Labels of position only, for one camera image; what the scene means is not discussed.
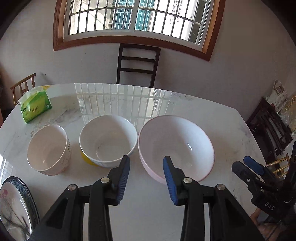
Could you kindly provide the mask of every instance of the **dark wooden chair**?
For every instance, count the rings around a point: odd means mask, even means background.
[[[140,57],[122,56],[123,48],[151,50],[151,51],[155,51],[156,54],[155,54],[154,59],[153,58],[140,58]],[[157,65],[158,65],[158,60],[159,60],[159,55],[160,55],[160,48],[157,48],[157,47],[147,46],[147,45],[139,45],[139,44],[120,44],[120,46],[119,46],[119,55],[118,55],[116,84],[119,84],[120,72],[136,72],[136,73],[150,74],[151,75],[151,80],[150,80],[149,87],[153,88],[154,81],[155,81],[155,76],[156,76]],[[153,63],[153,70],[122,68],[121,67],[121,61],[122,60],[150,62],[150,63]]]
[[[16,98],[16,94],[15,94],[15,88],[17,86],[20,87],[20,96],[22,96],[25,92],[29,91],[28,88],[28,84],[27,84],[27,80],[31,79],[32,80],[32,88],[35,87],[35,81],[34,81],[34,77],[36,76],[36,73],[24,78],[23,80],[21,80],[20,82],[16,83],[15,85],[13,85],[10,89],[12,90],[12,95],[13,95],[13,101],[15,103],[15,106],[17,105],[17,98]],[[25,83],[25,89],[22,89],[22,83]]]

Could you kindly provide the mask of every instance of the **light wooden chair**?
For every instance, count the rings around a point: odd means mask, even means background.
[[[27,84],[27,80],[31,79],[32,80],[32,88],[35,87],[35,81],[34,81],[34,77],[36,76],[36,73],[24,78],[23,80],[21,80],[20,82],[17,82],[15,85],[13,85],[10,89],[12,90],[12,95],[13,95],[13,101],[15,103],[15,106],[17,105],[17,98],[15,95],[15,88],[17,86],[20,87],[20,96],[22,96],[25,92],[29,91],[28,88],[28,84]],[[22,89],[22,83],[25,82],[25,89]]]
[[[275,171],[272,171],[272,173],[275,174],[275,176],[276,176],[277,178],[283,177],[284,175],[287,174],[288,171],[284,172],[284,169],[286,169],[286,168],[289,167],[289,165],[290,165],[290,158],[289,158],[289,155],[286,154],[286,157],[283,157],[283,158],[278,159],[278,160],[276,160],[276,161],[274,161],[274,162],[272,162],[272,163],[267,164],[268,167],[272,167],[272,166],[274,166],[274,165],[276,165],[276,164],[280,164],[280,163],[283,162],[283,161],[287,161],[287,162],[288,162],[288,165],[283,166],[283,167],[280,167],[279,169],[276,169]]]

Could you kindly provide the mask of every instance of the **bowl rim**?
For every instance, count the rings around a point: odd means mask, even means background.
[[[49,167],[49,168],[47,168],[47,169],[45,169],[45,170],[37,170],[37,169],[35,169],[34,167],[32,167],[31,164],[30,164],[30,162],[29,162],[29,158],[28,158],[29,147],[30,147],[30,144],[31,144],[32,140],[33,140],[34,137],[37,135],[37,133],[38,133],[39,131],[41,131],[42,129],[44,129],[44,128],[46,128],[46,127],[49,127],[49,126],[58,126],[59,128],[61,128],[61,129],[63,130],[63,132],[66,134],[66,145],[65,145],[65,148],[64,148],[63,154],[61,155],[61,157],[57,160],[57,162],[56,162],[55,164],[53,164],[51,167]],[[67,135],[67,132],[65,131],[64,128],[62,128],[61,126],[56,125],[56,124],[52,124],[52,125],[44,126],[44,127],[42,127],[39,131],[36,132],[36,134],[32,137],[32,139],[31,139],[30,142],[29,142],[29,145],[28,145],[28,148],[27,148],[27,160],[28,160],[28,163],[29,163],[29,165],[30,165],[31,168],[33,168],[34,170],[36,170],[36,171],[38,171],[38,172],[45,172],[45,171],[48,171],[49,169],[51,169],[52,167],[54,167],[54,166],[55,166],[55,165],[61,160],[61,158],[63,157],[63,155],[64,155],[64,153],[65,153],[65,150],[66,150],[66,148],[67,148],[68,135]]]
[[[193,123],[193,124],[196,125],[199,129],[201,129],[201,128],[200,128],[197,124],[195,124],[193,121],[190,121],[190,120],[188,120],[188,119],[186,119],[186,118],[184,118],[184,117],[182,117],[182,116],[178,116],[178,115],[159,115],[159,116],[156,116],[156,117],[150,119],[149,121],[151,121],[151,120],[153,120],[153,119],[156,119],[156,118],[160,118],[160,117],[177,117],[177,118],[181,118],[181,119],[184,119],[184,120],[186,120],[186,121],[189,121],[189,122]],[[157,176],[159,179],[164,180],[164,182],[166,183],[166,179],[165,179],[165,178],[163,178],[162,176],[156,174],[155,171],[153,171],[153,170],[150,168],[150,166],[148,166],[148,164],[146,163],[146,161],[145,161],[144,158],[143,158],[143,155],[142,155],[142,152],[141,152],[141,149],[140,149],[140,135],[141,135],[141,133],[142,133],[143,128],[147,125],[147,123],[148,123],[149,121],[147,121],[147,122],[143,125],[143,127],[141,128],[141,130],[140,130],[140,132],[139,132],[139,136],[138,136],[138,149],[139,149],[140,159],[141,159],[142,165],[145,164],[146,167],[147,167],[147,168],[148,168],[148,169],[149,169],[149,170],[150,170],[155,176]],[[210,144],[211,144],[211,147],[212,147],[212,150],[213,150],[213,163],[212,163],[212,166],[211,166],[210,171],[209,171],[209,172],[208,172],[208,173],[207,173],[202,179],[200,179],[200,180],[196,180],[197,182],[200,182],[200,181],[204,180],[204,179],[205,179],[205,178],[211,173],[211,171],[212,171],[212,169],[213,169],[213,167],[214,167],[214,163],[215,163],[215,151],[214,151],[213,144],[212,144],[210,138],[208,137],[208,135],[204,132],[204,130],[201,129],[201,131],[205,134],[205,136],[207,137],[207,139],[209,140],[209,142],[210,142]]]
[[[100,118],[100,117],[103,117],[103,116],[119,116],[120,118],[123,118],[123,119],[125,119],[126,121],[128,121],[132,126],[133,126],[133,129],[136,131],[135,133],[136,133],[136,141],[135,141],[135,143],[134,143],[134,145],[133,145],[133,147],[132,147],[132,149],[127,153],[127,154],[125,154],[125,156],[128,156],[128,155],[130,155],[131,153],[132,153],[132,151],[135,149],[135,147],[136,147],[136,145],[138,144],[138,132],[137,132],[137,129],[135,128],[135,126],[128,120],[128,119],[126,119],[126,118],[124,118],[123,116],[121,116],[121,115],[112,115],[112,114],[107,114],[107,115],[100,115],[100,116],[97,116],[97,117],[95,117],[95,118],[93,118],[92,120],[90,120],[88,123],[90,123],[91,121],[93,121],[93,120],[95,120],[95,119],[97,119],[97,118]],[[79,135],[79,146],[80,146],[80,149],[82,150],[82,152],[92,161],[92,162],[98,162],[98,163],[113,163],[113,162],[118,162],[119,160],[121,160],[122,159],[122,157],[120,157],[120,158],[118,158],[118,159],[116,159],[116,160],[111,160],[111,161],[100,161],[100,160],[97,160],[97,159],[95,159],[95,161],[94,161],[94,159],[93,158],[91,158],[90,156],[88,156],[86,153],[85,153],[85,151],[82,149],[82,147],[81,147],[81,133],[82,133],[82,131],[83,131],[83,129],[88,125],[88,123],[82,128],[82,130],[81,130],[81,132],[80,132],[80,135]]]

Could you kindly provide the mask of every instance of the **marble tabletop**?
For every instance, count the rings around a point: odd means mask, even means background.
[[[231,165],[246,155],[260,164],[265,162],[252,133],[235,109],[193,96],[130,85],[51,85],[47,94],[52,109],[26,124],[17,105],[0,128],[0,183],[9,176],[21,178],[29,187],[41,217],[69,184],[91,185],[108,174],[110,169],[86,163],[79,146],[82,128],[104,114],[125,117],[138,132],[144,123],[159,115],[178,115],[193,121],[208,135],[215,151],[214,167],[200,183],[212,187],[222,183],[249,215],[255,210],[250,202],[251,193],[232,173]],[[69,168],[57,176],[43,175],[27,162],[32,136],[49,124],[63,127],[72,147]],[[110,207],[113,239],[180,240],[184,207],[174,206],[167,187],[147,174],[137,148],[130,159],[123,200],[119,206]],[[209,240],[207,214],[205,219],[206,240]],[[83,231],[83,236],[87,240],[87,232]]]

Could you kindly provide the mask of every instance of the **metal pin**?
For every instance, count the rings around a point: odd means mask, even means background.
[[[217,189],[222,191],[225,189],[225,186],[223,184],[218,184]]]
[[[108,183],[110,179],[108,177],[101,178],[101,183]]]
[[[190,177],[186,177],[183,179],[183,182],[185,183],[191,183],[192,182],[192,179]]]
[[[71,184],[71,185],[68,186],[68,190],[69,191],[73,191],[75,189],[76,189],[76,185],[75,184]]]

